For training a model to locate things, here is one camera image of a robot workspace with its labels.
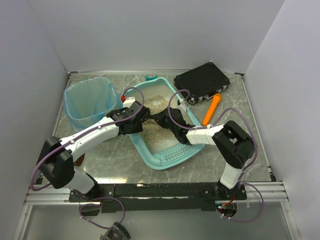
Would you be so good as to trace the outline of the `teal litter box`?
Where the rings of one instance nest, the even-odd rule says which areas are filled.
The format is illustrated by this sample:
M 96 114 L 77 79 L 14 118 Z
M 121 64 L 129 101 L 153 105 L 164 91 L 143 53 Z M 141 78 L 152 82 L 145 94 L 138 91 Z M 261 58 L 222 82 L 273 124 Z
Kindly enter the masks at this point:
M 170 98 L 174 95 L 176 90 L 164 77 L 158 77 L 157 79 L 144 81 L 135 86 L 140 89 L 145 100 L 148 98 L 160 95 L 167 99 L 167 105 Z M 129 137 L 136 147 L 138 153 L 143 159 L 144 163 L 155 170 L 165 170 L 174 167 L 195 154 L 200 152 L 204 148 L 204 144 L 198 145 L 186 145 L 181 144 L 177 139 L 177 143 L 161 151 L 150 151 L 146 146 L 141 133 L 130 134 Z

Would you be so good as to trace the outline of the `black litter scoop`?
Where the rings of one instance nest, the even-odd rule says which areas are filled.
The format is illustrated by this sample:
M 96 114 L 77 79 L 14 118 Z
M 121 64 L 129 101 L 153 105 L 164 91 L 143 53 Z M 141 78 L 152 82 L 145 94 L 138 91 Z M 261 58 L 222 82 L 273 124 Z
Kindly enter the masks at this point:
M 150 114 L 149 119 L 154 120 L 159 126 L 163 127 L 164 126 L 164 117 L 166 116 L 165 110 L 155 113 L 155 114 Z

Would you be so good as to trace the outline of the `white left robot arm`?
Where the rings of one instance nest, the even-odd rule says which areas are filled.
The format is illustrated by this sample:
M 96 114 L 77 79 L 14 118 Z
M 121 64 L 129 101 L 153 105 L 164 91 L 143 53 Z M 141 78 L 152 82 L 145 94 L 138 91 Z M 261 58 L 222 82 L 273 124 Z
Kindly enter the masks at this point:
M 104 141 L 142 132 L 142 124 L 149 116 L 149 108 L 135 101 L 130 107 L 107 113 L 97 123 L 74 135 L 52 136 L 42 147 L 37 169 L 55 189 L 68 187 L 84 195 L 98 195 L 97 181 L 88 173 L 75 169 L 75 161 Z

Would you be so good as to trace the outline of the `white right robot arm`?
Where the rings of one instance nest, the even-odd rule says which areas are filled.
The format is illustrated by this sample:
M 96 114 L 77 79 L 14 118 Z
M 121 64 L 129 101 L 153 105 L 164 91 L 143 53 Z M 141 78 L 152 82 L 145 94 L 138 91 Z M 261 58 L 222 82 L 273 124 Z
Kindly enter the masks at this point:
M 218 126 L 188 124 L 178 108 L 167 107 L 153 117 L 159 126 L 170 130 L 181 144 L 217 147 L 225 160 L 225 168 L 217 184 L 219 191 L 224 195 L 231 195 L 240 188 L 244 171 L 255 162 L 258 156 L 258 144 L 253 131 L 238 109 L 229 107 L 218 119 L 220 120 L 228 111 L 236 112 L 249 132 L 233 120 Z

